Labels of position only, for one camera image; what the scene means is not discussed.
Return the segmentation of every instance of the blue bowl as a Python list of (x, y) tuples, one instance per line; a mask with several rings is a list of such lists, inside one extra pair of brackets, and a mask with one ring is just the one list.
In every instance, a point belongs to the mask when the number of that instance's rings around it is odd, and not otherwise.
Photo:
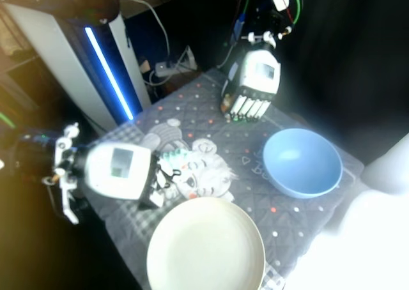
[(297, 199), (330, 192), (343, 173), (335, 147), (322, 136), (299, 128), (281, 130), (271, 136), (263, 150), (263, 161), (271, 183)]

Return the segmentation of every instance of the plaid fabric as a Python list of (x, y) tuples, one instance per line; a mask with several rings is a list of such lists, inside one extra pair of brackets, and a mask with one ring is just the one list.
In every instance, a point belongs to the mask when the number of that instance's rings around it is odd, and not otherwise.
[[(230, 187), (235, 204), (256, 223), (266, 252), (265, 276), (261, 290), (281, 290), (288, 276), (304, 255), (313, 238), (331, 218), (335, 208), (363, 165), (341, 149), (344, 176), (333, 192), (315, 199), (292, 199), (278, 192), (266, 180), (260, 162), (268, 135), (290, 127), (302, 127), (271, 106), (258, 123), (226, 123), (219, 111), (220, 87), (224, 76), (212, 70), (179, 91), (139, 114), (134, 122), (121, 125), (95, 143), (112, 140), (138, 144), (149, 129), (177, 119), (183, 141), (211, 139), (218, 154), (239, 175)], [(137, 202), (108, 199), (90, 189), (84, 193), (92, 207), (105, 220), (107, 231), (130, 271), (140, 285), (149, 290), (146, 253), (152, 234), (163, 217), (184, 201), (182, 197), (166, 201), (156, 210), (138, 210)]]

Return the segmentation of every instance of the white plate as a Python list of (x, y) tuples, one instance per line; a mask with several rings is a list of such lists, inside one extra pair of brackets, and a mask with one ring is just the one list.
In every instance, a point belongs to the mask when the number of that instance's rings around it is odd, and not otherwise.
[(254, 222), (238, 206), (214, 197), (171, 210), (148, 249), (152, 290), (257, 290), (264, 266)]

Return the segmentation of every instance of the cartoon bear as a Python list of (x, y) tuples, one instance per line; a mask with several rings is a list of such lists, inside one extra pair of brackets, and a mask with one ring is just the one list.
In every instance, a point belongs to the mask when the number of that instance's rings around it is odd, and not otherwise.
[(229, 192), (231, 182), (237, 178), (224, 159), (216, 154), (217, 146), (211, 140), (198, 139), (192, 149), (182, 140), (177, 119), (152, 127), (140, 145), (161, 152), (160, 164), (181, 172), (174, 176), (175, 185), (165, 189), (165, 197), (173, 199), (179, 195), (186, 199), (202, 196), (234, 200)]

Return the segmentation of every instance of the table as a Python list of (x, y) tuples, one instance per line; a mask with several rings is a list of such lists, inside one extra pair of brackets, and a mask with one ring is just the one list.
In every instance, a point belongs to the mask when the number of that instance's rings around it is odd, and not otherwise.
[[(338, 148), (344, 172), (336, 189), (314, 199), (283, 195), (267, 180), (261, 150), (275, 132), (303, 126), (274, 106), (257, 123), (228, 123), (219, 110), (224, 80), (219, 71), (210, 70), (97, 142), (131, 142), (162, 153), (176, 148), (197, 151), (206, 160), (207, 168), (216, 161), (214, 167), (220, 170), (216, 176), (220, 176), (223, 187), (216, 188), (214, 194), (244, 209), (263, 238), (266, 268), (261, 289), (282, 289), (285, 278), (329, 221), (364, 166)], [(201, 174), (201, 182), (195, 183), (200, 189), (206, 188), (205, 177)], [(150, 289), (146, 275), (150, 238), (166, 213), (186, 198), (175, 192), (163, 208), (140, 211), (136, 201), (106, 198), (86, 187), (83, 190), (105, 221), (107, 232), (138, 283), (143, 289)]]

